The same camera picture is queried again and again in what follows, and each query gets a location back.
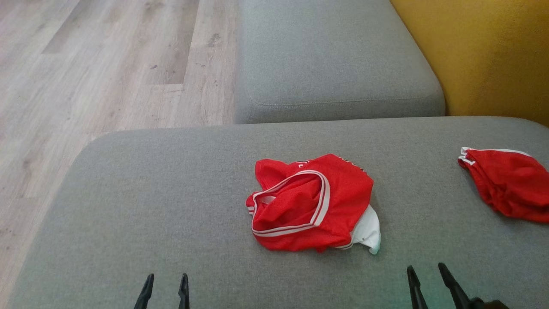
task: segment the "white trim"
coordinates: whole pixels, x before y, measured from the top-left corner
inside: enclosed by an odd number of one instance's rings
[[[340,250],[347,250],[347,249],[350,249],[353,245],[353,242],[351,240],[350,243],[348,243],[347,245],[344,245],[344,246],[338,246],[338,247],[335,247],[336,249],[340,249]]]
[[[520,153],[521,155],[525,155],[528,157],[531,157],[531,155],[527,154],[526,152],[518,151],[518,150],[512,150],[512,149],[474,149],[470,147],[461,147],[461,156],[457,157],[459,160],[464,161],[468,163],[469,165],[473,165],[476,163],[476,161],[467,159],[467,151],[469,150],[476,150],[476,151],[487,151],[487,150],[493,150],[493,151],[501,151],[501,152],[513,152],[513,153]]]
[[[255,216],[255,213],[257,212],[256,198],[259,195],[277,191],[280,188],[282,188],[288,181],[290,181],[291,178],[296,177],[298,175],[305,175],[305,174],[317,175],[320,177],[320,180],[321,180],[320,198],[318,200],[318,205],[316,207],[315,213],[311,217],[311,221],[309,223],[305,223],[301,225],[289,225],[286,227],[278,227],[278,228],[269,229],[269,230],[255,230],[253,228],[253,219],[252,219],[251,230],[255,235],[261,236],[261,237],[275,237],[280,235],[287,235],[287,234],[297,233],[299,231],[317,227],[322,223],[322,221],[324,220],[324,217],[326,216],[326,213],[328,212],[328,207],[330,202],[330,183],[328,182],[328,179],[326,178],[326,176],[324,176],[321,172],[318,172],[312,169],[307,169],[307,170],[302,170],[300,172],[297,172],[294,175],[282,180],[280,183],[276,184],[275,186],[265,191],[255,193],[252,196],[252,199],[254,200],[254,209],[253,209],[252,216]]]

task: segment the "seam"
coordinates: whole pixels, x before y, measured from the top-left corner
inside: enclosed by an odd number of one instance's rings
[[[275,109],[275,108],[295,108],[295,107],[301,107],[301,106],[313,106],[313,105],[325,105],[325,104],[347,104],[347,103],[358,103],[358,102],[379,102],[379,101],[404,101],[404,100],[421,100],[421,99],[426,99],[426,98],[431,98],[431,97],[434,97],[438,94],[440,94],[442,91],[441,91],[441,88],[440,88],[440,83],[439,83],[439,87],[431,94],[429,95],[426,95],[426,96],[422,96],[422,97],[413,97],[413,98],[385,98],[385,99],[357,99],[357,100],[337,100],[337,101],[312,101],[312,102],[305,102],[305,103],[299,103],[299,104],[285,104],[285,105],[275,105],[275,104],[265,104],[265,103],[261,103],[259,101],[257,101],[256,99],[254,99],[251,95],[248,94],[247,92],[247,87],[246,87],[246,82],[244,82],[244,89],[242,89],[242,91],[244,92],[244,97],[249,99],[251,103],[255,104],[255,105],[260,105],[262,107],[267,107],[267,108],[272,108],[272,109]]]

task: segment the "garment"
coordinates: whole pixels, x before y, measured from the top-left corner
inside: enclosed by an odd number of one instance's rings
[[[483,201],[507,217],[549,223],[549,173],[529,154],[509,149],[461,148]]]
[[[356,165],[333,154],[290,164],[262,159],[255,175],[263,191],[246,205],[264,247],[322,252],[359,242],[379,250],[379,220],[369,206],[373,180]]]

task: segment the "gray sofa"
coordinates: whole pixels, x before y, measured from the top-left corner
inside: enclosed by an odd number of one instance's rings
[[[27,256],[13,309],[410,308],[415,267],[432,308],[452,308],[436,264],[464,290],[548,308],[549,226],[494,213],[457,164],[462,146],[525,151],[549,166],[549,129],[497,117],[235,125],[113,133],[70,168]],[[252,236],[256,160],[333,152],[375,181],[381,249],[273,252]]]
[[[444,116],[389,0],[242,0],[237,123]]]

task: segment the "wooden floor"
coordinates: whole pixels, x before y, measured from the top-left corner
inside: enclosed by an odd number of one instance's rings
[[[91,140],[233,122],[237,0],[0,0],[0,309]]]

